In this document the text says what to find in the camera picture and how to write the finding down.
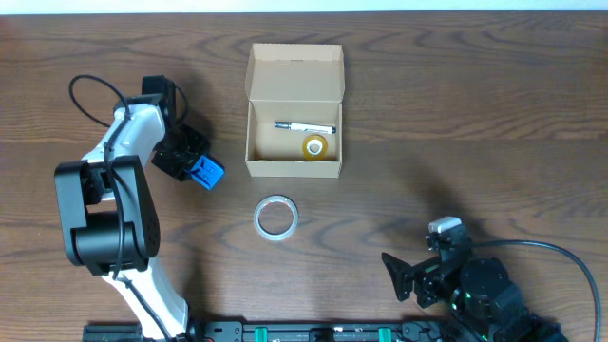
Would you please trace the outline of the blue plastic tape dispenser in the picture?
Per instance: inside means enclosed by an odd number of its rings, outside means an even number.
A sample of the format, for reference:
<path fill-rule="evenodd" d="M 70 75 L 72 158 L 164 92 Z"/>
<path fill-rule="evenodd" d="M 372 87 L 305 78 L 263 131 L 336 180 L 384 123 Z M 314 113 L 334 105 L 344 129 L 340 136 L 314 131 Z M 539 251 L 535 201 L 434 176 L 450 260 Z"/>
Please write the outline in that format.
<path fill-rule="evenodd" d="M 200 156 L 188 172 L 192 180 L 207 190 L 213 189 L 224 173 L 224 168 L 219 163 L 205 155 Z"/>

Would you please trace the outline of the black white marker pen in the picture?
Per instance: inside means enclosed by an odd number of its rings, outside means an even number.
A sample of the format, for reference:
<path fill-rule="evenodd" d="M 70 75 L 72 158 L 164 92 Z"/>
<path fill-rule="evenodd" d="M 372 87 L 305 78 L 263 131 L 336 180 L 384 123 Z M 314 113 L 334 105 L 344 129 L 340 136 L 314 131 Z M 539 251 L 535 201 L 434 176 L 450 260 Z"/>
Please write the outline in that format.
<path fill-rule="evenodd" d="M 295 122 L 274 122 L 274 128 L 312 132 L 317 134 L 335 134 L 337 129 L 331 125 L 295 123 Z"/>

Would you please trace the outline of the small yellow tape roll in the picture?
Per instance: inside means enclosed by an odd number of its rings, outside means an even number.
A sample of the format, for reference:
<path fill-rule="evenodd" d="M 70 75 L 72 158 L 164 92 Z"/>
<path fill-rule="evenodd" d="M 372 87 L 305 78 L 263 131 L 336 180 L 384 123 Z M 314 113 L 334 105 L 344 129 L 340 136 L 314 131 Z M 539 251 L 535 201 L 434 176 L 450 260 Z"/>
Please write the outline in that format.
<path fill-rule="evenodd" d="M 304 140 L 302 151 L 308 162 L 323 161 L 328 152 L 327 140 L 321 135 L 310 135 Z"/>

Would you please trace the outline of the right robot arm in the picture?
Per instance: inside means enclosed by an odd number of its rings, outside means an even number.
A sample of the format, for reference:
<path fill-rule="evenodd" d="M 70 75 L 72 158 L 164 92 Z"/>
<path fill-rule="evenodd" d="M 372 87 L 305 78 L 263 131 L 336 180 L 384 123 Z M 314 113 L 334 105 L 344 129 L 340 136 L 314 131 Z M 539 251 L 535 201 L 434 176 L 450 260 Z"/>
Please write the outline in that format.
<path fill-rule="evenodd" d="M 437 256 L 410 265 L 381 255 L 400 301 L 416 296 L 421 308 L 446 303 L 445 321 L 410 321 L 402 328 L 406 341 L 566 342 L 561 327 L 531 313 L 523 294 L 495 257 L 478 258 L 463 224 L 431 228 L 430 250 Z"/>

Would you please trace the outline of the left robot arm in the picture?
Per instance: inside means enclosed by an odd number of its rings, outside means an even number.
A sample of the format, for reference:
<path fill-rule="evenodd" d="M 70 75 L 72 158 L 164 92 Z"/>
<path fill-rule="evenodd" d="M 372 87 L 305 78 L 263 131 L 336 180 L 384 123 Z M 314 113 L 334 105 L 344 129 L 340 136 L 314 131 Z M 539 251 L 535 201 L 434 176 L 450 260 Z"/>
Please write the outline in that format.
<path fill-rule="evenodd" d="M 159 257 L 160 221 L 144 174 L 153 164 L 177 181 L 212 189 L 224 174 L 206 140 L 184 124 L 175 91 L 121 98 L 99 144 L 54 172 L 66 255 L 110 284 L 139 320 L 142 341 L 201 341 L 200 324 Z"/>

